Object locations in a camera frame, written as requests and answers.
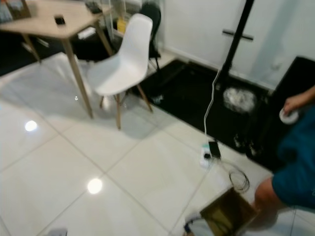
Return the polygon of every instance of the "tabletop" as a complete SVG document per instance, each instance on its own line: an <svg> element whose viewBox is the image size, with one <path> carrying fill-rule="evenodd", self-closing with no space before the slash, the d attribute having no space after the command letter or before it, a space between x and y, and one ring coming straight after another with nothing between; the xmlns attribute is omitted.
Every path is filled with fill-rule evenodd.
<svg viewBox="0 0 315 236"><path fill-rule="evenodd" d="M26 3L31 17L0 24L0 30L66 39L110 12L108 5L102 5L103 13L92 14L84 2L72 0L28 0ZM63 15L65 25L57 25L55 15Z"/></svg>

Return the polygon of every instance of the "person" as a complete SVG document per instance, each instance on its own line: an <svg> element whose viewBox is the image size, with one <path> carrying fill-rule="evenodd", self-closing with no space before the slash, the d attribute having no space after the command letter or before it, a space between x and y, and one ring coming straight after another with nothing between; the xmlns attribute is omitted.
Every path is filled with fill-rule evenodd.
<svg viewBox="0 0 315 236"><path fill-rule="evenodd" d="M285 114L315 102L315 86L288 98ZM315 106L311 106L278 147L286 166L264 180L255 191L254 208L259 212L252 227L272 225L278 211L290 206L315 209Z"/></svg>

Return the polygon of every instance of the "wooden table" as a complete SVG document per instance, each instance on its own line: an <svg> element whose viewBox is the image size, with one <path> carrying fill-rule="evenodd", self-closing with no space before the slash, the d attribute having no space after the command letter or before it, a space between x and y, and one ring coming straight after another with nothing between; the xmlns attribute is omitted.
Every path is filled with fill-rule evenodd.
<svg viewBox="0 0 315 236"><path fill-rule="evenodd" d="M92 14L83 2L78 1L28 0L27 4L31 12L31 18L1 24L0 30L22 34L26 43L31 48L34 57L40 63L40 57L30 41L29 35L60 40L63 43L65 53L69 59L74 77L87 107L88 114L91 118L93 118L89 98L87 96L78 65L75 61L70 39L87 27L94 26L106 51L109 55L112 55L112 49L104 35L103 30L99 26L99 19L103 17L104 14L110 13L110 7L102 5L103 13ZM65 25L58 26L55 22L55 15L63 15Z"/></svg>

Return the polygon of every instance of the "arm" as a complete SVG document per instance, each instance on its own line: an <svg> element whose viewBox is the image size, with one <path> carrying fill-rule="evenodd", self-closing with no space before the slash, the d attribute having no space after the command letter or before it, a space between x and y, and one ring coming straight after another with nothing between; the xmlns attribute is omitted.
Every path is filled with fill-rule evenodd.
<svg viewBox="0 0 315 236"><path fill-rule="evenodd" d="M299 109L307 104L315 101L315 86L311 87L304 93L298 94L293 97L289 97L284 104L283 110L285 114L288 114L296 109Z"/></svg>

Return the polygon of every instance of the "white chair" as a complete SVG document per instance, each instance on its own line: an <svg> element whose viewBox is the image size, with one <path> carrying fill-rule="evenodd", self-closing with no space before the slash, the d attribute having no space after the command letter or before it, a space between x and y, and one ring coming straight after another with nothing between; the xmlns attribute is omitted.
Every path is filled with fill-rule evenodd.
<svg viewBox="0 0 315 236"><path fill-rule="evenodd" d="M114 56L95 64L88 72L89 84L102 96L113 95L117 102L116 123L121 128L120 93L137 86L151 112L152 107L139 83L144 80L149 62L149 43L152 20L144 15L131 17L120 50Z"/></svg>

